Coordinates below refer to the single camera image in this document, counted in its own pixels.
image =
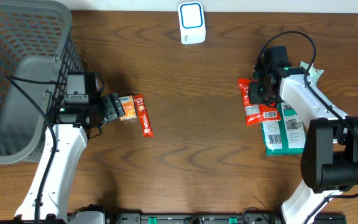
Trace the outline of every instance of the wood grain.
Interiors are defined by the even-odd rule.
[[[71,34],[106,93],[143,94],[154,138],[137,119],[104,126],[77,167],[69,211],[99,203],[145,213],[275,210],[301,180],[299,156],[266,156],[259,125],[246,126],[238,77],[251,77],[263,44],[285,30],[314,38],[321,91],[358,116],[358,15],[206,13],[206,41],[185,46],[175,12],[74,11]],[[285,44],[294,65],[311,47]],[[0,165],[0,219],[12,218],[37,168]],[[355,187],[350,193],[358,190]],[[358,223],[358,199],[334,200],[325,212]]]

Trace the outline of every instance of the orange snack package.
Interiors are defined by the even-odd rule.
[[[134,96],[134,102],[139,121],[142,124],[143,137],[153,137],[154,134],[150,125],[149,116],[147,115],[146,107],[144,105],[143,95]]]
[[[239,86],[241,89],[242,104],[246,110],[246,124],[257,124],[263,121],[280,121],[281,117],[277,108],[273,108],[275,103],[267,105],[252,105],[248,97],[248,85],[250,82],[257,82],[249,78],[239,78]]]
[[[124,108],[125,111],[125,115],[120,117],[119,119],[121,121],[124,121],[126,119],[136,118],[135,104],[134,104],[133,97],[132,96],[120,97],[119,101],[121,102],[122,108]]]

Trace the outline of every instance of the white device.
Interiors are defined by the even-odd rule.
[[[178,7],[180,39],[183,44],[197,44],[205,40],[203,5],[199,2],[184,2]]]

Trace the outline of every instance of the black cable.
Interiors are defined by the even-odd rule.
[[[258,55],[258,59],[257,59],[257,61],[256,61],[256,65],[259,64],[260,56],[262,56],[262,54],[264,53],[264,51],[265,51],[266,47],[268,46],[268,44],[271,43],[271,41],[273,41],[273,40],[276,39],[277,37],[280,37],[280,36],[285,35],[285,34],[299,34],[299,35],[302,35],[303,37],[306,37],[306,38],[310,41],[310,43],[311,43],[311,45],[312,45],[312,47],[313,47],[313,58],[311,59],[311,62],[310,62],[310,64],[309,64],[308,68],[306,69],[307,71],[309,71],[310,68],[311,68],[311,65],[314,63],[314,60],[316,59],[316,51],[317,51],[317,50],[316,50],[316,46],[314,45],[314,42],[313,42],[312,38],[311,38],[309,35],[304,34],[304,33],[300,32],[300,31],[296,31],[296,30],[289,30],[289,31],[282,32],[282,33],[280,33],[280,34],[275,35],[275,36],[272,37],[270,40],[268,40],[268,41],[266,42],[266,44],[264,45],[264,47],[262,47],[262,50],[260,51],[260,53],[259,53],[259,55]]]
[[[95,136],[92,136],[92,137],[90,137],[89,139],[98,137],[99,135],[102,134],[102,127],[101,127],[100,125],[97,125],[97,128],[99,129],[99,134],[97,134],[97,135],[95,135]]]
[[[41,182],[40,182],[40,187],[38,189],[37,198],[34,201],[35,202],[34,222],[36,224],[38,224],[42,192],[44,191],[44,186],[45,186],[45,182],[46,182],[47,177],[48,177],[50,166],[52,165],[52,161],[53,161],[53,158],[55,157],[55,153],[56,153],[56,147],[57,147],[56,135],[55,135],[55,132],[52,129],[52,125],[50,124],[49,119],[47,118],[45,113],[42,111],[42,109],[36,104],[36,102],[17,83],[15,83],[10,76],[6,76],[6,78],[10,81],[10,83],[14,87],[16,87],[17,90],[19,90],[19,92],[21,92],[23,94],[24,97],[26,97],[28,99],[28,101],[40,113],[40,115],[43,117],[43,119],[45,120],[45,123],[47,124],[47,126],[49,128],[49,131],[50,131],[50,134],[51,134],[52,140],[53,140],[52,151],[50,153],[50,157],[49,157],[47,166],[45,168],[44,175],[42,176],[42,179],[41,179]]]
[[[247,208],[247,209],[244,211],[244,213],[241,215],[241,220],[242,220],[245,224],[248,224],[248,223],[246,222],[246,214],[248,213],[248,210],[251,210],[251,209],[253,209],[253,210],[258,210],[258,211],[260,212],[260,214],[262,215],[262,217],[264,218],[264,220],[265,220],[266,222],[269,222],[269,220],[265,217],[265,215],[260,211],[259,208],[257,208],[257,207],[249,207],[249,208]]]
[[[34,81],[34,80],[27,80],[24,78],[14,77],[10,76],[11,79],[22,81],[22,82],[28,82],[28,83],[34,83],[34,84],[54,84],[54,85],[67,85],[67,83],[60,83],[60,82],[41,82],[41,81]]]
[[[268,46],[268,44],[273,41],[274,39],[276,39],[277,37],[280,37],[281,35],[285,35],[285,34],[299,34],[302,35],[303,37],[306,37],[312,47],[313,47],[313,58],[308,66],[308,68],[306,69],[307,71],[310,70],[314,60],[316,59],[316,46],[314,44],[313,39],[308,36],[307,34],[304,34],[300,31],[286,31],[286,32],[282,32],[280,34],[277,34],[276,36],[272,37],[270,40],[267,41],[267,43],[263,46],[262,50],[260,51],[259,55],[258,55],[258,59],[257,59],[257,65],[259,63],[259,59],[260,56],[263,54],[266,46]],[[307,81],[307,75],[305,74],[304,77],[304,82],[305,82],[305,87],[307,87],[309,89],[309,91],[327,108],[327,111],[331,112],[346,128],[347,130],[352,134],[352,136],[356,139],[357,143],[358,143],[358,134],[353,130],[352,126],[345,120],[343,119],[339,114],[337,114],[334,110],[333,110],[333,105],[328,105],[310,86],[310,83]],[[350,199],[350,198],[357,198],[358,197],[358,193],[353,194],[353,195],[328,195],[327,197],[324,198],[324,200],[313,210],[313,212],[311,212],[311,214],[308,215],[307,219],[305,220],[304,223],[308,223],[308,221],[310,220],[310,218],[315,215],[326,203],[330,202],[330,199],[332,198],[346,198],[346,199]]]

